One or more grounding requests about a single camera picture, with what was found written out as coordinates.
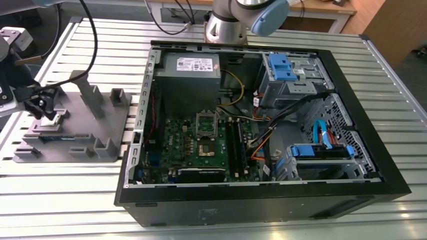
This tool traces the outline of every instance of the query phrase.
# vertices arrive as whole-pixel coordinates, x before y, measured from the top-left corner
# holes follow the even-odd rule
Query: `motherboard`
[[[162,152],[147,156],[151,182],[189,183],[185,175],[190,182],[259,181],[259,165],[249,161],[245,148],[253,137],[251,122],[241,118],[202,112],[195,118],[166,119]]]

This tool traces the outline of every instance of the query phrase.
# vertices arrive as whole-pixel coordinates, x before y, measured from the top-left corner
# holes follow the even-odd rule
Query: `blue plastic tab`
[[[298,145],[295,147],[298,148],[298,152],[299,152],[301,157],[314,157],[315,156],[315,150],[314,150],[313,146]]]
[[[354,149],[354,147],[353,146],[347,146],[347,152],[349,152],[349,154],[350,154],[350,157],[354,157],[355,156],[355,149]]]
[[[149,162],[153,167],[159,167],[161,166],[161,154],[149,153]]]
[[[139,170],[139,171],[138,171],[138,177],[139,177],[141,179],[145,177],[145,172],[143,172],[143,170]]]
[[[287,55],[270,54],[269,57],[270,57],[271,71],[274,74],[274,80],[295,82],[298,80],[298,77],[293,72],[293,68],[291,68],[293,64],[290,63]]]
[[[285,158],[281,158],[281,161],[278,162],[278,164],[275,165],[275,171],[278,171],[278,169],[281,168],[281,166],[283,165],[283,163],[286,162]]]
[[[295,146],[291,146],[293,157],[299,155],[299,149]]]

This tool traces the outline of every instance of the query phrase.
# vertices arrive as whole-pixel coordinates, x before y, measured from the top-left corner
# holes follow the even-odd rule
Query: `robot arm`
[[[28,9],[47,8],[66,0],[7,0],[2,2],[0,16],[26,11]]]
[[[290,12],[287,0],[217,0],[206,26],[211,43],[246,44],[247,28],[262,37],[273,34]]]

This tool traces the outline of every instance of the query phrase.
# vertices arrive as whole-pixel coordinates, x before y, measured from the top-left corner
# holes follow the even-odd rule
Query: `wooden cabinet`
[[[342,30],[365,34],[391,67],[427,37],[427,0],[351,0],[358,13]]]

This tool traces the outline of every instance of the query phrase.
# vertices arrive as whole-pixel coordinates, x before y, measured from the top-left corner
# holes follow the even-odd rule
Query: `power supply label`
[[[177,60],[177,71],[214,72],[213,59],[181,57]]]

